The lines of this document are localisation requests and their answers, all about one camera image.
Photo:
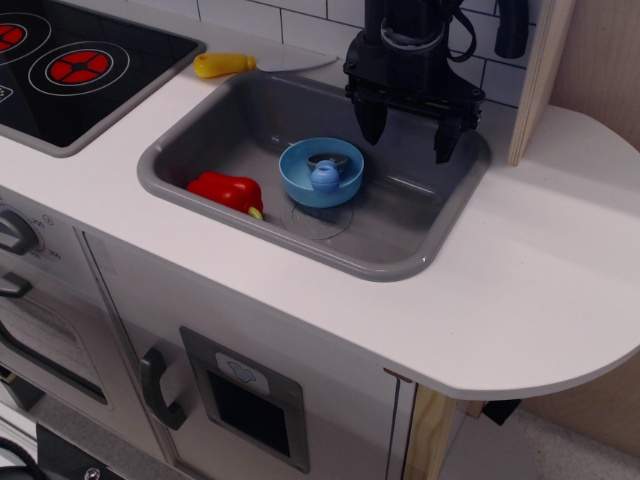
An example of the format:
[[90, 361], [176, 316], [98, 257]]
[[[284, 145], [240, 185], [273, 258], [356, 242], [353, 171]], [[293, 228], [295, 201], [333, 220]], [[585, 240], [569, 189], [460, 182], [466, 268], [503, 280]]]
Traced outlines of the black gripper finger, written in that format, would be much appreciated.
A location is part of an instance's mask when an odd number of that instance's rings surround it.
[[461, 115], [449, 115], [439, 122], [434, 137], [436, 163], [447, 163], [463, 133], [467, 131], [467, 122]]
[[386, 126], [387, 106], [384, 101], [357, 98], [354, 109], [364, 139], [376, 145]]

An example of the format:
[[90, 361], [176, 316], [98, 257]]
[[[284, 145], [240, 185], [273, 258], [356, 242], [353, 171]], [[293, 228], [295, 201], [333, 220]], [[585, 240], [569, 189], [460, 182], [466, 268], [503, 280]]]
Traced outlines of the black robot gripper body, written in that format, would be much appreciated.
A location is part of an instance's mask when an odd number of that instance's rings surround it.
[[453, 72], [450, 21], [431, 28], [424, 38], [398, 35], [383, 20], [370, 40], [361, 32], [352, 41], [344, 64], [347, 97], [381, 100], [395, 109], [439, 121], [461, 115], [476, 124], [484, 100], [481, 89]]

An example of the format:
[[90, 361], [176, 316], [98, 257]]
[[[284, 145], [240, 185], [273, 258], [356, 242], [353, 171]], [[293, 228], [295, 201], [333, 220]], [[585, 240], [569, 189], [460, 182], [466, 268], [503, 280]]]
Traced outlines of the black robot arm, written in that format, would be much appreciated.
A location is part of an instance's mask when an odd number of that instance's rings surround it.
[[448, 162], [461, 134], [477, 127], [485, 98], [450, 67], [475, 48], [474, 27], [459, 1], [367, 1], [364, 29], [343, 66], [365, 140], [379, 141], [388, 109], [431, 118], [438, 122], [436, 162]]

